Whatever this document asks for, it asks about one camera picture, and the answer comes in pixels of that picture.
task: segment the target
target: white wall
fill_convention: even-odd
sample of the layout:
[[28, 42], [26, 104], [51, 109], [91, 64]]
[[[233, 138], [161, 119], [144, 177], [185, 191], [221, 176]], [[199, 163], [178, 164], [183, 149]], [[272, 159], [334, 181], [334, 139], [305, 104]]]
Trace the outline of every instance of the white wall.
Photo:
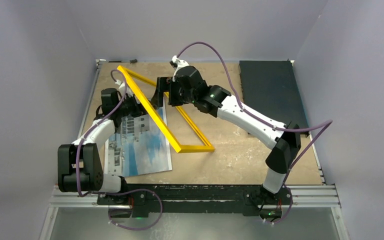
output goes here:
[[95, 61], [63, 0], [0, 0], [0, 240], [37, 239]]
[[[167, 61], [194, 41], [230, 61], [295, 59], [327, 0], [67, 0], [91, 52]], [[218, 60], [194, 46], [189, 60]]]
[[294, 67], [351, 239], [384, 239], [384, 0], [329, 0]]

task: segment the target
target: purple cable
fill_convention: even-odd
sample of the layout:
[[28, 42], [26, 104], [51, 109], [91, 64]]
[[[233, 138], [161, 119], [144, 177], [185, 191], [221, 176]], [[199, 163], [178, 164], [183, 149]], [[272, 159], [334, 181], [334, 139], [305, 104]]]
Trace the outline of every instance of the purple cable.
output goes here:
[[114, 222], [113, 219], [111, 218], [111, 212], [108, 211], [109, 222], [114, 224], [115, 226], [117, 226], [119, 228], [123, 228], [123, 229], [127, 229], [127, 230], [132, 230], [132, 231], [147, 230], [147, 229], [150, 229], [151, 227], [153, 227], [155, 224], [157, 224], [158, 221], [163, 216], [163, 202], [161, 201], [160, 197], [155, 192], [153, 192], [151, 190], [148, 190], [148, 189], [135, 189], [135, 190], [126, 191], [126, 192], [122, 192], [122, 193], [112, 193], [112, 192], [105, 193], [105, 192], [100, 192], [100, 194], [106, 194], [106, 195], [111, 195], [111, 196], [123, 196], [123, 195], [132, 194], [132, 193], [136, 193], [136, 192], [142, 192], [142, 191], [151, 193], [153, 196], [156, 197], [156, 199], [158, 199], [158, 202], [159, 202], [159, 215], [158, 215], [158, 217], [156, 218], [156, 220], [153, 223], [151, 223], [148, 226], [144, 226], [144, 227], [123, 226], [121, 224], [118, 224], [118, 223]]
[[287, 189], [287, 191], [288, 191], [288, 193], [290, 195], [289, 207], [287, 208], [285, 214], [283, 214], [283, 216], [279, 220], [272, 222], [273, 224], [278, 224], [278, 223], [282, 222], [283, 220], [285, 220], [285, 218], [288, 216], [289, 212], [291, 211], [292, 203], [294, 202], [294, 200], [292, 198], [291, 189], [289, 187], [287, 187], [285, 184], [283, 184], [283, 186]]
[[[272, 129], [275, 129], [275, 130], [279, 130], [279, 131], [284, 131], [284, 132], [290, 132], [290, 133], [302, 133], [302, 132], [310, 132], [310, 131], [314, 131], [314, 130], [317, 130], [317, 129], [320, 129], [320, 132], [317, 133], [317, 135], [313, 138], [312, 141], [310, 141], [310, 143], [304, 148], [304, 150], [301, 152], [301, 154], [298, 155], [298, 157], [296, 157], [295, 161], [290, 165], [289, 169], [288, 169], [288, 172], [283, 180], [283, 186], [285, 188], [286, 185], [285, 185], [285, 182], [289, 176], [289, 173], [291, 172], [291, 169], [298, 163], [298, 161], [302, 158], [302, 156], [307, 152], [308, 149], [310, 149], [310, 147], [314, 144], [314, 142], [316, 142], [316, 140], [320, 137], [320, 135], [332, 124], [332, 120], [327, 120], [325, 122], [323, 122], [322, 124], [319, 124], [319, 125], [316, 125], [316, 126], [313, 126], [313, 127], [308, 127], [308, 128], [299, 128], [299, 129], [288, 129], [288, 128], [282, 128], [282, 127], [275, 127], [273, 124], [265, 121], [264, 119], [261, 119], [259, 118], [258, 116], [252, 114], [251, 112], [249, 112], [248, 110], [244, 109], [244, 106], [242, 105], [242, 102], [241, 100], [239, 99], [239, 94], [238, 92], [236, 91], [236, 89], [233, 87], [233, 84], [232, 84], [232, 80], [231, 80], [231, 76], [229, 75], [229, 72], [228, 72], [228, 68], [226, 66], [226, 63], [225, 61], [223, 60], [222, 56], [220, 55], [220, 53], [213, 47], [211, 46], [210, 44], [206, 43], [206, 42], [203, 42], [203, 41], [196, 41], [196, 42], [193, 42], [187, 46], [185, 46], [178, 54], [177, 54], [177, 57], [179, 58], [180, 55], [186, 50], [188, 49], [189, 47], [193, 46], [193, 45], [197, 45], [197, 44], [201, 44], [201, 45], [205, 45], [207, 47], [209, 47], [216, 55], [217, 57], [220, 59], [220, 62], [221, 64], [223, 65], [223, 68], [224, 68], [224, 71], [226, 72], [226, 76], [227, 76], [227, 80], [229, 81], [229, 85], [230, 85], [230, 88], [233, 90], [234, 92], [234, 96], [236, 98], [236, 102], [237, 102], [237, 105], [240, 107], [240, 109], [244, 112], [244, 113], [247, 113], [249, 116], [253, 117], [255, 120], [267, 125], [268, 127], [272, 128]], [[289, 208], [287, 209], [285, 215], [280, 218], [278, 221], [276, 221], [276, 223], [279, 223], [281, 222], [283, 219], [285, 219], [285, 217], [289, 214], [290, 210], [291, 210], [291, 207], [292, 207], [292, 194], [291, 194], [291, 190], [289, 188], [287, 188], [288, 191], [289, 191], [289, 194], [290, 194], [290, 204], [289, 204]]]
[[[110, 72], [110, 75], [111, 75], [111, 78], [114, 82], [117, 82], [116, 79], [114, 78], [113, 76], [113, 73], [114, 72], [119, 72], [122, 76], [123, 76], [123, 81], [124, 81], [124, 84], [127, 85], [126, 83], [126, 77], [124, 77], [124, 74], [117, 70], [117, 69], [114, 69]], [[84, 197], [88, 194], [90, 194], [91, 192], [88, 191], [86, 192], [85, 194], [82, 193], [82, 187], [81, 187], [81, 184], [80, 184], [80, 166], [79, 166], [79, 162], [80, 162], [80, 149], [85, 141], [85, 138], [87, 138], [89, 136], [89, 134], [91, 134], [91, 132], [99, 125], [101, 124], [103, 121], [105, 121], [106, 119], [108, 119], [122, 104], [122, 102], [125, 100], [125, 97], [127, 95], [127, 87], [124, 88], [124, 93], [123, 93], [123, 96], [121, 97], [120, 101], [117, 103], [117, 105], [114, 107], [114, 109], [112, 109], [107, 115], [105, 115], [100, 121], [98, 121], [97, 124], [91, 126], [83, 135], [83, 137], [80, 139], [80, 142], [78, 144], [78, 147], [77, 147], [77, 151], [76, 151], [76, 154], [75, 154], [75, 177], [76, 177], [76, 184], [77, 184], [77, 193], [78, 193], [78, 196], [79, 197]], [[99, 194], [106, 194], [106, 195], [114, 195], [114, 196], [123, 196], [123, 195], [127, 195], [127, 194], [131, 194], [131, 193], [135, 193], [135, 192], [142, 192], [142, 191], [145, 191], [145, 192], [149, 192], [149, 193], [152, 193], [159, 201], [159, 216], [157, 217], [157, 219], [152, 223], [150, 224], [149, 226], [146, 226], [146, 227], [138, 227], [138, 228], [135, 228], [135, 227], [128, 227], [128, 226], [123, 226], [123, 225], [120, 225], [118, 223], [115, 223], [112, 221], [111, 219], [111, 216], [110, 216], [110, 212], [108, 212], [108, 217], [110, 219], [110, 222], [114, 225], [116, 225], [117, 227], [120, 227], [120, 228], [124, 228], [124, 229], [128, 229], [128, 230], [133, 230], [133, 231], [141, 231], [141, 230], [146, 230], [146, 229], [149, 229], [151, 228], [152, 226], [154, 226], [155, 224], [158, 223], [158, 221], [160, 220], [160, 218], [162, 217], [163, 215], [163, 202], [161, 201], [160, 197], [153, 191], [151, 190], [148, 190], [148, 189], [135, 189], [135, 190], [132, 190], [132, 191], [127, 191], [127, 192], [123, 192], [123, 193], [112, 193], [112, 192], [99, 192]]]

